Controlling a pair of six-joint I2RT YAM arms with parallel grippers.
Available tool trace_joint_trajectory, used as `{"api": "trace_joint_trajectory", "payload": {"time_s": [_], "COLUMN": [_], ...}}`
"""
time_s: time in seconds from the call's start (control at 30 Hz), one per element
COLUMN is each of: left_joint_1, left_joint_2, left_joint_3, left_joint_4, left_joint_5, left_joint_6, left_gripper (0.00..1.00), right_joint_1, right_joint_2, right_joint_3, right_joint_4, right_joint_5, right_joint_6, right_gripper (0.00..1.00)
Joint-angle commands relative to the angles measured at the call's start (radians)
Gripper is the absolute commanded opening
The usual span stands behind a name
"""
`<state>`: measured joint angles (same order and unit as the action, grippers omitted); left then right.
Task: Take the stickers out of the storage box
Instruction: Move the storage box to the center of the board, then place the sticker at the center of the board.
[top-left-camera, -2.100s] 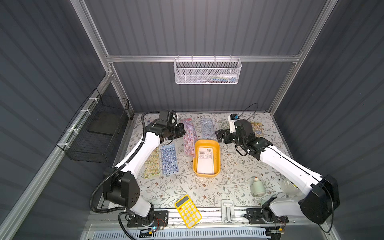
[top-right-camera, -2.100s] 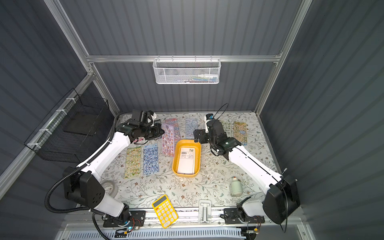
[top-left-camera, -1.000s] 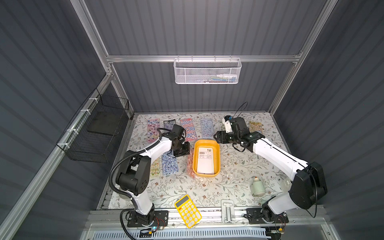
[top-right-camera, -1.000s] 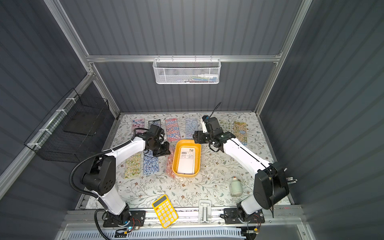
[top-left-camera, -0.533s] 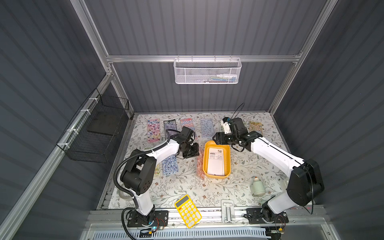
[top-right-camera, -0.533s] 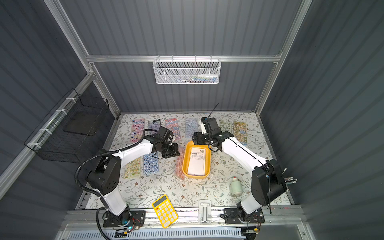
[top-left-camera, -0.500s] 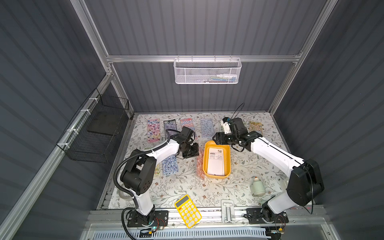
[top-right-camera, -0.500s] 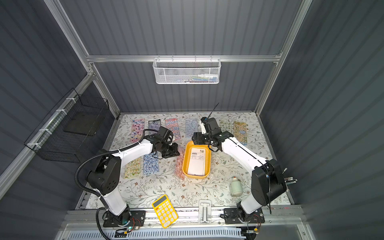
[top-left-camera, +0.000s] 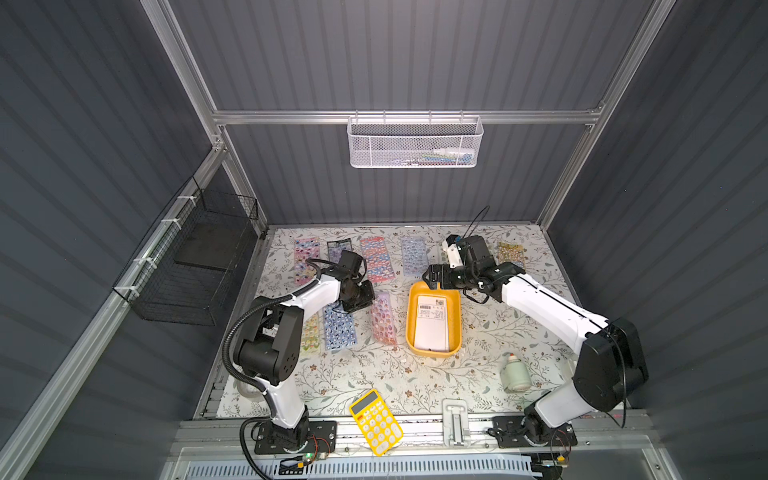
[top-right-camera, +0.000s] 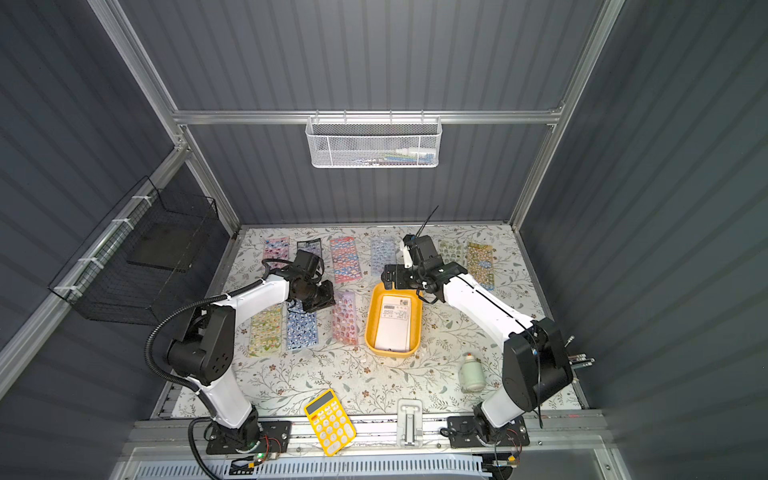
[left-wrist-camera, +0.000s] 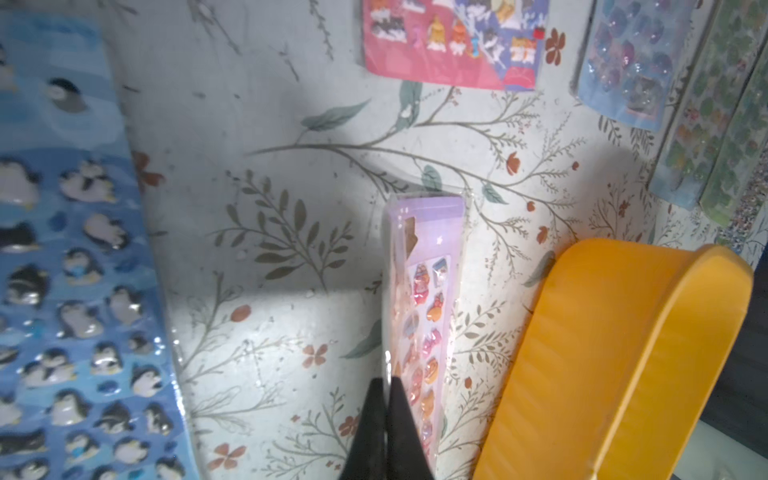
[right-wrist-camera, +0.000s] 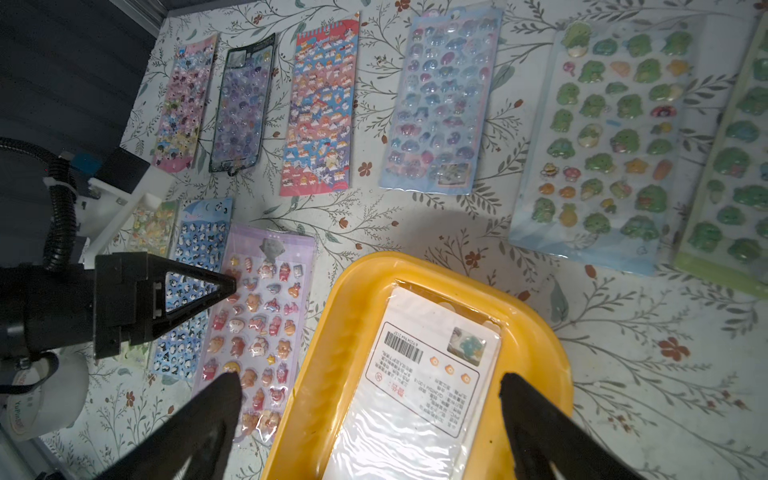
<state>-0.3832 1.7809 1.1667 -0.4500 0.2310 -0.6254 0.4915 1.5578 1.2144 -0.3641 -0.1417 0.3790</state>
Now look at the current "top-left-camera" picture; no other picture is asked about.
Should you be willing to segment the pale blue jewel sticker sheet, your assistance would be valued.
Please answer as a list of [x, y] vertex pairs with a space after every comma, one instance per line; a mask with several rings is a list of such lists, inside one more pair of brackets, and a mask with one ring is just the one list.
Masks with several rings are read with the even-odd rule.
[[420, 278], [428, 268], [428, 249], [422, 237], [403, 237], [401, 239], [403, 274]]

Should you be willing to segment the lilac sweets sticker sheet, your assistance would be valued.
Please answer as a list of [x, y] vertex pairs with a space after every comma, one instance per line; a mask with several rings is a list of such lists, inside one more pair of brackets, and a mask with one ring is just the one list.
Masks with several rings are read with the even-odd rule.
[[397, 344], [397, 321], [392, 313], [388, 292], [377, 294], [371, 307], [372, 333], [374, 339], [386, 345]]

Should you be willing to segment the orange tiny animal sticker sheet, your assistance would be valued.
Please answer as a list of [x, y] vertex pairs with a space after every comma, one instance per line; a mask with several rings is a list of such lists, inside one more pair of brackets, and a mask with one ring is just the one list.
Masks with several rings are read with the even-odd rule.
[[499, 263], [513, 263], [525, 269], [526, 249], [521, 244], [500, 241], [497, 246], [497, 261]]

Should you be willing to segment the blue penguin sticker sheet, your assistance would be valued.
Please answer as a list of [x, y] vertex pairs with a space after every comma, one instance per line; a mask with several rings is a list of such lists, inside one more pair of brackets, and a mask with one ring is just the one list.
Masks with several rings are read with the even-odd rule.
[[325, 348], [328, 351], [346, 349], [357, 344], [353, 316], [340, 302], [326, 306], [323, 311]]

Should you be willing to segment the yellow storage tray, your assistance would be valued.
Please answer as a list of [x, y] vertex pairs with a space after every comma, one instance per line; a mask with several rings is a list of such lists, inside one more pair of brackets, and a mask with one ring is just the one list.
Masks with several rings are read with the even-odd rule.
[[406, 341], [416, 355], [447, 358], [462, 345], [461, 301], [456, 290], [430, 289], [424, 281], [409, 291]]

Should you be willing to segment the purple sticker sheet black border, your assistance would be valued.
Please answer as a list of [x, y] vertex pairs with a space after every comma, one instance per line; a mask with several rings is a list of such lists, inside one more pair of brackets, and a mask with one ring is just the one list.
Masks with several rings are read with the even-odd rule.
[[354, 251], [350, 238], [328, 241], [326, 245], [328, 260], [332, 263], [338, 263], [344, 251]]

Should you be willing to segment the green yellow animal sticker sheet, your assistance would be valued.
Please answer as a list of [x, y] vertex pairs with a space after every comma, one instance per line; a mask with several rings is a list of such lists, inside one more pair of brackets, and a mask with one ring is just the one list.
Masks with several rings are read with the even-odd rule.
[[304, 321], [301, 337], [301, 352], [303, 354], [317, 352], [320, 349], [321, 319], [321, 314], [315, 313]]

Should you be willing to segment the pink cat sticker sheet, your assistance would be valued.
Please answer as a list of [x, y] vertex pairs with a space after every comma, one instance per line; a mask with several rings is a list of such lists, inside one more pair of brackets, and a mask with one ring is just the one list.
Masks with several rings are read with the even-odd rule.
[[309, 260], [317, 258], [319, 254], [320, 242], [317, 237], [294, 240], [294, 284], [296, 286], [303, 286], [315, 277], [316, 269], [309, 264]]

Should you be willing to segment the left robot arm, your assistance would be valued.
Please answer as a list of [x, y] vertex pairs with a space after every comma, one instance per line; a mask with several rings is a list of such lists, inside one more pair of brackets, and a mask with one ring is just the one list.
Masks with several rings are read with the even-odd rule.
[[308, 422], [308, 407], [293, 377], [304, 321], [328, 306], [353, 313], [375, 299], [373, 284], [365, 278], [367, 262], [360, 254], [344, 250], [337, 262], [310, 258], [307, 263], [314, 269], [308, 283], [281, 297], [255, 298], [221, 346], [227, 373], [263, 395], [273, 427], [286, 433], [300, 432]]

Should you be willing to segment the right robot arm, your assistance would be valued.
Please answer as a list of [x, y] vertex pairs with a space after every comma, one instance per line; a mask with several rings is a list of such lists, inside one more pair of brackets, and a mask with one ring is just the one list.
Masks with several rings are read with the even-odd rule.
[[541, 437], [591, 412], [624, 406], [649, 379], [636, 326], [627, 319], [609, 320], [553, 293], [525, 269], [498, 263], [481, 236], [450, 235], [442, 244], [446, 264], [431, 264], [422, 275], [436, 290], [476, 290], [529, 316], [555, 334], [577, 357], [571, 379], [524, 410], [528, 438]]

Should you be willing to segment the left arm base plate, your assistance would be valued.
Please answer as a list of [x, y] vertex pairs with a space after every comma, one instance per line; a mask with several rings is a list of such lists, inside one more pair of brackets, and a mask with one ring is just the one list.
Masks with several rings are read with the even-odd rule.
[[267, 421], [262, 422], [248, 438], [255, 442], [253, 452], [257, 455], [333, 453], [337, 430], [336, 421], [301, 421], [295, 429], [286, 429]]

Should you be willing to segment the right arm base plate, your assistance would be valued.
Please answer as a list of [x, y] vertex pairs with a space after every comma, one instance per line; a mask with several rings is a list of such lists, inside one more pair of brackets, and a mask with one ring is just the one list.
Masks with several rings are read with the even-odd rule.
[[578, 444], [570, 423], [557, 428], [547, 426], [533, 415], [495, 416], [486, 433], [500, 448], [565, 447], [570, 450]]

